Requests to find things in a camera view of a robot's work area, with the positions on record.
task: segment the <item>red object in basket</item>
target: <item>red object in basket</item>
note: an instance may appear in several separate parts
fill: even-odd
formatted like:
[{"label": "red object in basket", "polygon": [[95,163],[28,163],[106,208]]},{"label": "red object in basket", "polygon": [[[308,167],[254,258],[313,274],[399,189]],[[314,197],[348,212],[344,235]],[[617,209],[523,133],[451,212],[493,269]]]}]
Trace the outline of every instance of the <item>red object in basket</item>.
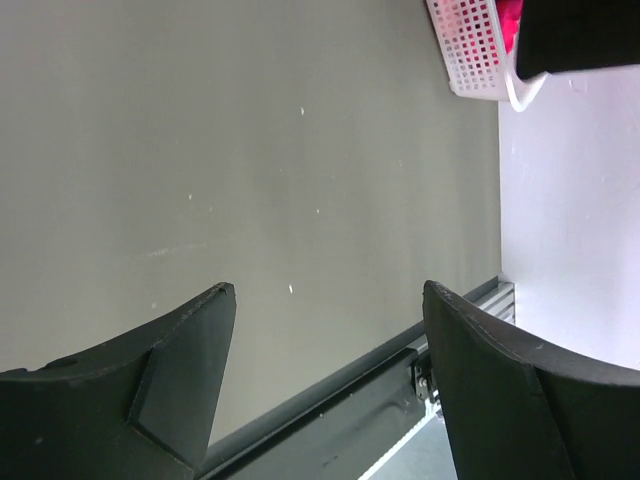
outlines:
[{"label": "red object in basket", "polygon": [[518,28],[520,28],[520,18],[522,17],[522,5],[524,0],[497,0],[498,18],[504,38],[504,46],[507,53],[513,50]]}]

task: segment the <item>white wall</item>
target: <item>white wall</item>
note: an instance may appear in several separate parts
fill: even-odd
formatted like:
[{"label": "white wall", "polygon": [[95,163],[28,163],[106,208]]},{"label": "white wall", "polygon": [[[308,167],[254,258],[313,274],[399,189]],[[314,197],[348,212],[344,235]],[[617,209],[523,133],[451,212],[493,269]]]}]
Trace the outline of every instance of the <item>white wall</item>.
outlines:
[{"label": "white wall", "polygon": [[518,324],[640,368],[640,68],[550,77],[500,130]]}]

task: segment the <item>plastic basket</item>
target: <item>plastic basket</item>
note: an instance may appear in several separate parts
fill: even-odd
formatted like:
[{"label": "plastic basket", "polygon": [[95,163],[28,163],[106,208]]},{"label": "plastic basket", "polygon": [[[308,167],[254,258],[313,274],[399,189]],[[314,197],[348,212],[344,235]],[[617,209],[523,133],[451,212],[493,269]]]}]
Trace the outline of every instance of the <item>plastic basket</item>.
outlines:
[{"label": "plastic basket", "polygon": [[510,102],[523,111],[546,79],[529,82],[507,54],[495,1],[425,0],[440,43],[451,90],[460,97]]}]

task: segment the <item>white strip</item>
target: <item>white strip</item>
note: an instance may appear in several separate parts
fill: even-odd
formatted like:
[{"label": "white strip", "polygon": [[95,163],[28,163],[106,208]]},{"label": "white strip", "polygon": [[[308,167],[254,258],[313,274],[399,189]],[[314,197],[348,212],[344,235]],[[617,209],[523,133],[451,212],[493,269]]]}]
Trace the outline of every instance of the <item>white strip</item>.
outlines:
[{"label": "white strip", "polygon": [[407,434],[398,441],[398,443],[396,443],[393,447],[391,447],[387,453],[385,453],[382,457],[380,457],[380,459],[376,463],[371,465],[369,470],[364,472],[359,480],[369,480],[371,477],[373,477],[378,472],[378,470],[380,470],[383,467],[383,465],[391,459],[391,457],[393,457],[396,453],[398,453],[400,449],[404,447],[407,443],[409,443],[409,441],[413,437],[415,437],[416,434],[420,430],[422,430],[422,428],[427,423],[429,423],[431,420],[435,418],[436,411],[438,410],[439,405],[432,405],[431,402],[427,400],[425,402],[425,406],[426,406],[426,412],[424,417],[422,417],[422,420],[416,423],[415,426],[411,430],[409,430]]}]

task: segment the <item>gray table surface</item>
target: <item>gray table surface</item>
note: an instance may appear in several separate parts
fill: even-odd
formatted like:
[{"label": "gray table surface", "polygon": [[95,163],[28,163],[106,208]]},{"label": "gray table surface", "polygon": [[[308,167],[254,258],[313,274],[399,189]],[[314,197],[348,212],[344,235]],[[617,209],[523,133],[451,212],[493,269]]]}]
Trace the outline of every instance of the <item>gray table surface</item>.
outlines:
[{"label": "gray table surface", "polygon": [[216,439],[500,271],[497,106],[421,0],[7,0],[0,45],[0,369],[229,281]]}]

